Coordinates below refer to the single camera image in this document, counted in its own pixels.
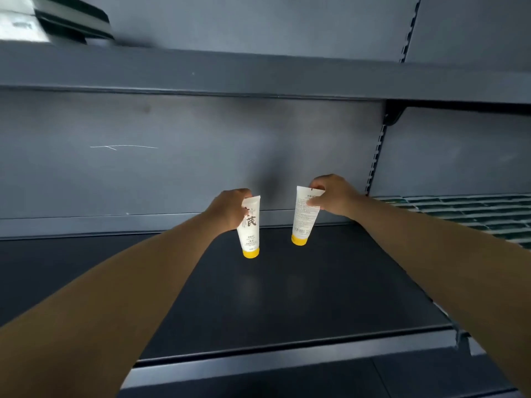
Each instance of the squeeze tube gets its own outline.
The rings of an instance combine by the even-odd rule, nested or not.
[[[313,197],[319,197],[324,190],[297,186],[297,200],[295,203],[295,218],[293,219],[293,230],[291,241],[297,246],[304,246],[308,241],[309,233],[317,219],[320,207],[307,206],[306,201]]]
[[[255,258],[260,252],[260,196],[245,198],[242,206],[249,210],[249,214],[243,218],[237,228],[238,237],[243,255]]]

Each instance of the tube cap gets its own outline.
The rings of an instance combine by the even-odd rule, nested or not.
[[[293,244],[297,245],[297,246],[304,246],[306,244],[306,242],[308,241],[308,238],[306,239],[299,239],[298,237],[295,237],[295,235],[291,235],[291,241],[293,242]]]
[[[255,258],[258,256],[258,254],[260,253],[260,247],[258,247],[255,251],[253,252],[246,252],[245,250],[242,250],[243,251],[243,256],[245,258]]]

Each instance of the scratch mark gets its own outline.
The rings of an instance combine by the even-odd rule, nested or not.
[[[158,149],[157,146],[144,146],[144,145],[102,145],[102,146],[91,146],[91,148],[109,148],[113,151],[118,151],[117,149],[113,148],[114,146],[136,146],[138,148],[152,148],[152,149]]]

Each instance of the tube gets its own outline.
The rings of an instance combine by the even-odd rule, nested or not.
[[[295,203],[295,218],[293,219],[293,230],[291,231],[291,241],[297,246],[304,246],[308,241],[313,224],[317,219],[317,214],[321,209],[318,206],[308,206],[306,201],[313,197],[319,197],[324,190],[297,186],[297,200]]]
[[[238,237],[246,258],[255,258],[260,252],[260,196],[246,198],[242,206],[249,210],[240,226]]]

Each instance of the forearm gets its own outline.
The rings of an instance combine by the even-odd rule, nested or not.
[[[531,254],[367,197],[356,198],[348,212],[531,396]]]
[[[116,254],[0,328],[0,364],[10,368],[0,391],[57,394],[61,374],[65,395],[116,393],[219,233],[215,219],[198,215]]]

